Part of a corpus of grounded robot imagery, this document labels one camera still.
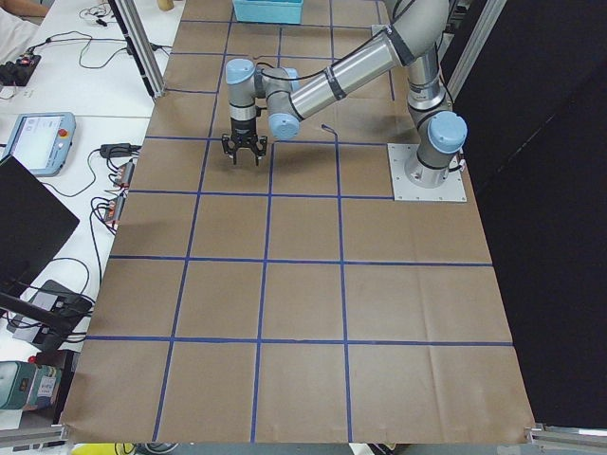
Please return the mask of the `light blue plastic bin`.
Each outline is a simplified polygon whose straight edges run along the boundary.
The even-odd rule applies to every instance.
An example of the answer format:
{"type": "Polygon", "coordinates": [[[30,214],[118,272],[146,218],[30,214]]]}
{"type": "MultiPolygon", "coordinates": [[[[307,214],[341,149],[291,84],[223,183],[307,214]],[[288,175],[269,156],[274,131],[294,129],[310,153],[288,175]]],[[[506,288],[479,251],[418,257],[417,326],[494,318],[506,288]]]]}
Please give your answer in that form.
{"type": "Polygon", "coordinates": [[[233,0],[232,4],[239,22],[298,25],[304,0],[233,0]]]}

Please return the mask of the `brown paper table cover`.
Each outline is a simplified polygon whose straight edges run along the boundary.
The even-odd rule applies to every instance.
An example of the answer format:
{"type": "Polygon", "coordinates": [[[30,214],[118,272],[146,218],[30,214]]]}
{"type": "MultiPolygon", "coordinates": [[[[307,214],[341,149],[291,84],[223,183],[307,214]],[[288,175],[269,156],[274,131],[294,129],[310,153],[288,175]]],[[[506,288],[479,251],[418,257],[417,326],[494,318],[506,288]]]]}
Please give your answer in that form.
{"type": "Polygon", "coordinates": [[[224,155],[227,62],[315,72],[364,42],[372,1],[300,26],[189,1],[62,416],[78,443],[516,444],[533,424],[473,200],[397,202],[417,142],[399,67],[224,155]]]}

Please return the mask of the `blue teach pendant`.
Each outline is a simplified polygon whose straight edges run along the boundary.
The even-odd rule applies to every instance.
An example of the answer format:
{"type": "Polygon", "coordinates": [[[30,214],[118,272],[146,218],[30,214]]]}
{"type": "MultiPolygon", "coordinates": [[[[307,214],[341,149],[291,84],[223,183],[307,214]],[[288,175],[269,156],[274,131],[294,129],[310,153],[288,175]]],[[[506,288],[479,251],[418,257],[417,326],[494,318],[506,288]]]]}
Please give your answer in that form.
{"type": "Polygon", "coordinates": [[[54,176],[66,162],[76,126],[70,112],[21,114],[2,157],[15,157],[35,176],[54,176]]]}

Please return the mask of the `black monitor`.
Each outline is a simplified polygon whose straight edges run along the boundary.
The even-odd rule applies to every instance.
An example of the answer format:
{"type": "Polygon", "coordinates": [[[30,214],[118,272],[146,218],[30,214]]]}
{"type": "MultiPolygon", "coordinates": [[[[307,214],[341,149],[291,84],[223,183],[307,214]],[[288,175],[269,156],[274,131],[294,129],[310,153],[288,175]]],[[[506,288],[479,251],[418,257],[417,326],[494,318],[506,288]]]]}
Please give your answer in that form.
{"type": "Polygon", "coordinates": [[[80,219],[15,157],[1,159],[1,291],[20,296],[80,219]]]}

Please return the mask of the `black red controller box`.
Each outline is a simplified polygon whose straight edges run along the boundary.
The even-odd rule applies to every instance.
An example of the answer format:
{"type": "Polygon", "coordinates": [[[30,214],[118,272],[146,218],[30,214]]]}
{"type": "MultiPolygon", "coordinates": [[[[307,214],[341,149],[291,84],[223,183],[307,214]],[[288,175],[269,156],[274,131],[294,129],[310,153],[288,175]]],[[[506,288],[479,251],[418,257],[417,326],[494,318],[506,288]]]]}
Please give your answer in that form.
{"type": "Polygon", "coordinates": [[[33,72],[38,67],[42,56],[26,53],[15,62],[6,62],[1,65],[0,80],[3,86],[27,86],[33,72]]]}

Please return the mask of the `green white box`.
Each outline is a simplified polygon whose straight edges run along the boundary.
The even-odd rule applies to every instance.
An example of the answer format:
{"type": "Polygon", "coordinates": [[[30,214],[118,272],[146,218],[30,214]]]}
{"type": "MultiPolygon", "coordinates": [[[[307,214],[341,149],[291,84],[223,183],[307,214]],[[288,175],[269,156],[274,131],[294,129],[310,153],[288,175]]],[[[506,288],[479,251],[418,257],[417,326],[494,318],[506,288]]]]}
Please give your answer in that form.
{"type": "Polygon", "coordinates": [[[1,362],[1,409],[41,410],[57,400],[61,368],[22,361],[1,362]]]}

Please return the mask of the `left aluminium frame post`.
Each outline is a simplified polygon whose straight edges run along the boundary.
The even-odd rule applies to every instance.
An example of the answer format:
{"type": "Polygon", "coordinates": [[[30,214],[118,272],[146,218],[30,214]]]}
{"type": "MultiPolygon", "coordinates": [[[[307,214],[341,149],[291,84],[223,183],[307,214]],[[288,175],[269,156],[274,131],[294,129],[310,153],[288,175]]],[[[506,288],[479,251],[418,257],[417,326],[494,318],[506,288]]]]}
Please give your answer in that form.
{"type": "Polygon", "coordinates": [[[138,73],[149,96],[155,100],[164,94],[165,83],[154,51],[133,1],[108,0],[127,48],[131,50],[138,73]]]}

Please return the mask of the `aluminium frame post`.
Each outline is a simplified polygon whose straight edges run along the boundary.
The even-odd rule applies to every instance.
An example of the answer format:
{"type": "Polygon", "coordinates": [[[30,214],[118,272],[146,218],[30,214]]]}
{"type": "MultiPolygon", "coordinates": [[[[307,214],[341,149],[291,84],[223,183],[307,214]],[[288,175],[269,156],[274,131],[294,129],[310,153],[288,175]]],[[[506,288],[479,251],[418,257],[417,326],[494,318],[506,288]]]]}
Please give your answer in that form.
{"type": "Polygon", "coordinates": [[[164,94],[165,83],[154,51],[133,1],[108,0],[127,48],[131,50],[138,73],[149,96],[155,100],[164,94]]]}
{"type": "Polygon", "coordinates": [[[454,100],[463,88],[506,3],[506,0],[488,0],[483,7],[447,85],[454,100]]]}

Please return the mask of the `right aluminium frame post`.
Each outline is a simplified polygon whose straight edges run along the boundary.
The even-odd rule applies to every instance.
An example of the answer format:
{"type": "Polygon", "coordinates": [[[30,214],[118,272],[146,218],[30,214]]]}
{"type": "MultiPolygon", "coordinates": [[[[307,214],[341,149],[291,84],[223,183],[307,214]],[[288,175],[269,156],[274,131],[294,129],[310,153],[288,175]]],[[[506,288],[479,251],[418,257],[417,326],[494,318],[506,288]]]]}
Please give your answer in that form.
{"type": "Polygon", "coordinates": [[[506,0],[488,0],[483,7],[447,85],[454,100],[463,88],[506,3],[506,0]]]}

